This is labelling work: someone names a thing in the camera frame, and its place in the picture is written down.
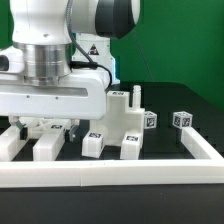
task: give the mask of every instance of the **cube with marker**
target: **cube with marker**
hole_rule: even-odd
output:
[[[192,126],[193,115],[185,111],[173,113],[173,126],[179,129]]]
[[[145,129],[152,129],[157,127],[157,114],[147,111],[145,112]]]

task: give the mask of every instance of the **gray metal part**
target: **gray metal part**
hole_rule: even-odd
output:
[[[24,53],[25,82],[34,86],[58,85],[58,78],[71,73],[71,44],[26,45],[13,44]]]

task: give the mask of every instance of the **white frame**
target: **white frame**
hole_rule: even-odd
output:
[[[208,142],[191,127],[183,129],[182,142],[196,159],[1,162],[0,187],[224,183],[224,159]]]

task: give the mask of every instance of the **black sticker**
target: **black sticker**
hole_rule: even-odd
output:
[[[62,129],[62,125],[53,125],[51,129]]]
[[[156,119],[155,118],[147,118],[146,126],[147,126],[147,128],[154,127],[155,123],[156,123]]]
[[[180,118],[179,117],[174,118],[174,124],[178,127],[180,126]]]
[[[126,140],[128,140],[128,141],[132,141],[132,142],[137,142],[137,141],[138,141],[138,137],[135,137],[135,136],[128,136]]]
[[[183,122],[182,122],[182,126],[183,127],[189,127],[190,126],[190,122],[191,122],[190,118],[184,118]]]
[[[100,55],[97,48],[96,48],[96,45],[93,44],[93,46],[91,47],[91,49],[89,50],[89,55]]]
[[[123,92],[113,92],[113,95],[116,95],[116,96],[123,96],[124,93],[123,93]]]
[[[101,134],[98,134],[98,133],[90,133],[89,134],[89,137],[90,138],[100,138],[101,137]]]

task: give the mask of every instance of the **white cube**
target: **white cube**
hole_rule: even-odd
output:
[[[142,145],[142,134],[126,132],[121,146],[120,159],[138,160]]]
[[[185,111],[173,113],[173,126],[179,129],[192,126],[193,115]]]
[[[100,158],[104,146],[103,133],[89,131],[83,139],[82,156],[98,159]]]
[[[147,111],[145,112],[145,129],[152,129],[157,127],[157,114]]]

